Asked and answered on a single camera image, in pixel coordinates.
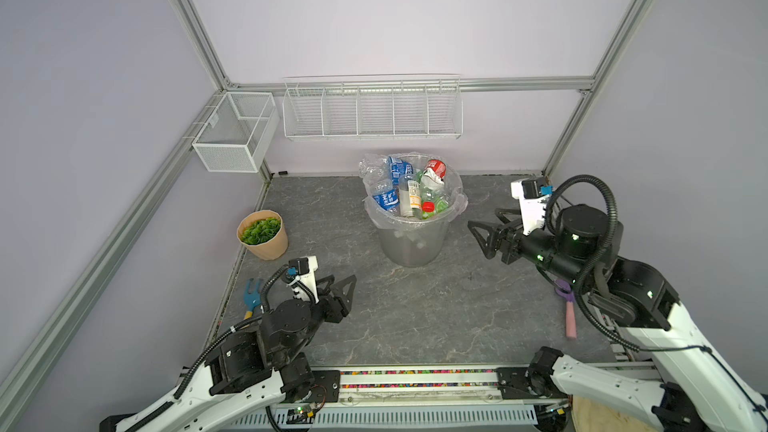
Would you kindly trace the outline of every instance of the table surface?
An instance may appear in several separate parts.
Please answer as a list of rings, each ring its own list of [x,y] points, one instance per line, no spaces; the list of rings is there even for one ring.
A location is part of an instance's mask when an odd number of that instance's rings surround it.
[[[437,258],[404,268],[384,255],[353,177],[275,177],[264,208],[278,212],[289,247],[266,262],[246,252],[219,329],[243,319],[249,278],[268,278],[289,258],[316,255],[316,277],[357,275],[352,312],[323,324],[304,348],[315,366],[374,364],[526,364],[543,345],[586,362],[611,362],[608,340],[577,310],[578,340],[565,338],[565,302],[533,264],[486,260],[467,220],[496,222],[514,206],[516,176],[462,177],[469,205],[451,222]],[[290,297],[282,282],[273,307]]]

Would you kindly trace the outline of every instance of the white wall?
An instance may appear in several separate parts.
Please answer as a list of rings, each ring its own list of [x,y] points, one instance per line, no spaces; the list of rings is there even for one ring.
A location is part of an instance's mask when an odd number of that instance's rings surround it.
[[[658,0],[554,175],[609,184],[621,254],[661,271],[763,393],[766,30],[766,0]],[[587,186],[566,196],[600,204]]]
[[[460,172],[542,170],[579,97],[575,90],[467,92],[458,139],[292,142],[281,123],[266,161],[272,172],[356,174],[364,153],[416,150],[445,157]]]
[[[630,0],[194,0],[233,82],[591,75]]]
[[[0,379],[212,91],[168,0],[0,0]],[[256,181],[187,167],[20,430],[94,430],[172,386]]]
[[[254,211],[257,174],[193,156],[17,427],[96,430],[149,406],[201,352]]]

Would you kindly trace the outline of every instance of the beige flower pot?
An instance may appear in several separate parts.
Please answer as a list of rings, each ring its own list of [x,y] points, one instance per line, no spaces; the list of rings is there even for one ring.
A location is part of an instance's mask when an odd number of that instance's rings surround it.
[[[277,217],[280,219],[280,230],[270,240],[259,245],[248,245],[240,240],[240,236],[243,235],[245,229],[251,226],[254,222],[261,220],[262,218]],[[254,253],[255,256],[263,260],[275,260],[282,254],[286,253],[288,249],[288,234],[286,234],[286,224],[283,218],[277,212],[271,210],[259,210],[253,214],[245,217],[237,228],[237,240],[245,245],[245,247]]]

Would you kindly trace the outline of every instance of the trash can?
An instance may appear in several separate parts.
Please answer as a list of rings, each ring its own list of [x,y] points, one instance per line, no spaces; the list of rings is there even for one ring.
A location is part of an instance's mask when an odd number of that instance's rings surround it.
[[[363,181],[365,181],[366,170],[375,164],[386,164],[387,157],[367,154],[360,162],[360,177],[363,178]],[[414,168],[421,170],[426,167],[430,158],[437,158],[447,164],[446,160],[441,157],[427,156],[417,152],[392,154],[392,157],[401,158],[411,163]],[[395,216],[385,212],[370,195],[366,197],[365,209],[373,225],[379,229],[379,243],[384,255],[395,264],[403,267],[420,267],[433,261],[442,249],[448,224],[465,211],[467,197],[464,195],[462,178],[453,168],[446,165],[444,180],[446,193],[450,196],[450,206],[427,220]]]

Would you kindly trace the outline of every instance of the white mesh basket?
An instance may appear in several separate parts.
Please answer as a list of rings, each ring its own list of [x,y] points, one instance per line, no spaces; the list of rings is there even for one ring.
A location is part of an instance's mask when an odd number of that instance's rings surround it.
[[[288,86],[283,101],[291,140],[458,138],[459,81]]]
[[[211,172],[258,172],[280,116],[268,92],[226,92],[192,147]]]

